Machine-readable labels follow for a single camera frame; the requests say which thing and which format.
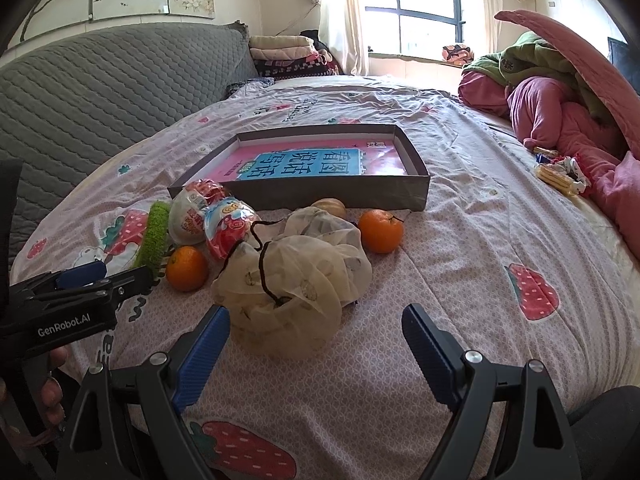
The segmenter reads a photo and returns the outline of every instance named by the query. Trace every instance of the round fruit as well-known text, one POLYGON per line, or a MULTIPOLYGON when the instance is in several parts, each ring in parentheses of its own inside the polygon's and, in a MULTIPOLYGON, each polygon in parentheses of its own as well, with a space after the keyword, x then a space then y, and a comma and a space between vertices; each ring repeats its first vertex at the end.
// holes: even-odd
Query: round fruit
POLYGON ((191 292, 204 285, 209 276, 209 264, 195 247, 176 249, 166 264, 166 280, 180 292, 191 292))
POLYGON ((338 218, 342 218, 343 220, 347 219, 347 209, 344 207, 344 204, 337 198, 320 199, 317 202, 313 202, 311 207, 323 209, 329 214, 337 216, 338 218))
POLYGON ((369 251, 387 254, 395 251, 404 234, 402 220, 388 211, 373 209, 360 217, 358 229, 362 234, 362 244, 369 251))

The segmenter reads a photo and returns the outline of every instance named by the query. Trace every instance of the bedsheet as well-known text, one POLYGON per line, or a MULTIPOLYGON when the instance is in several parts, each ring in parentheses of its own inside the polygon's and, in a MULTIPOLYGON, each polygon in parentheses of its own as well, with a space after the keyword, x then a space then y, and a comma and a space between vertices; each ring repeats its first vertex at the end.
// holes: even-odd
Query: bedsheet
MULTIPOLYGON (((372 285, 344 309, 323 354, 292 362, 226 345, 184 413, 210 466, 243 479, 418 478, 449 413, 402 338, 411 302, 494 362, 541 359, 567 410, 636 379, 638 316, 592 224, 478 114, 441 92, 389 82, 246 89, 179 121, 100 168, 47 216, 12 281, 94 258, 115 272, 132 257, 151 203, 167 200, 166 186, 204 153, 241 131, 341 121, 405 130, 432 174, 427 209, 396 212, 405 220, 401 249, 370 255, 372 285)), ((138 364, 170 348, 209 306, 208 287, 179 294, 162 280, 120 307, 116 330, 74 343, 66 371, 80 379, 96 359, 138 364)), ((474 478, 490 461, 497 416, 474 478)), ((142 424, 139 413, 134 420, 142 424)))

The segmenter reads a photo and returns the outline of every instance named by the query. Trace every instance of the mesh bag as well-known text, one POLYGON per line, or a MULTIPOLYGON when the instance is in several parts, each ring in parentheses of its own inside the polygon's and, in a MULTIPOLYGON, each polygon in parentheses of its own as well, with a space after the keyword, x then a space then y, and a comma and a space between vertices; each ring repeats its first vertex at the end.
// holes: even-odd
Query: mesh bag
POLYGON ((340 328, 342 308, 362 296, 371 264, 360 231, 316 207, 255 222, 213 282, 231 335, 248 351, 303 359, 340 328))

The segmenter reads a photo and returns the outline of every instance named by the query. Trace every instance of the stack of blankets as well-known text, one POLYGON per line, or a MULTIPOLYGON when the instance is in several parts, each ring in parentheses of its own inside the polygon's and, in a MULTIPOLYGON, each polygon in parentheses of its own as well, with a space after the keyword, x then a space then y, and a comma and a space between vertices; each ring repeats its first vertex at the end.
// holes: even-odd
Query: stack of blankets
POLYGON ((261 77, 275 80, 338 75, 338 63, 326 48, 306 36, 252 36, 251 56, 261 77))

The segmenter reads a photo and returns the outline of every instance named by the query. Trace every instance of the human hand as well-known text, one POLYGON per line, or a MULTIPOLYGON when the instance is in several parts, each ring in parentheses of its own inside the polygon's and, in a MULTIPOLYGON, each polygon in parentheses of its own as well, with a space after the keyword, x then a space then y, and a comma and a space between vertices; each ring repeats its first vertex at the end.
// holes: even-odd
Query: human hand
MULTIPOLYGON (((66 348, 60 347, 49 353, 49 370, 61 367, 66 361, 66 348)), ((6 399, 7 390, 4 381, 0 379, 0 404, 6 399)), ((60 406, 62 389, 58 382, 50 377, 40 392, 42 402, 47 407, 47 419, 53 426, 57 426, 65 418, 65 411, 60 406)))

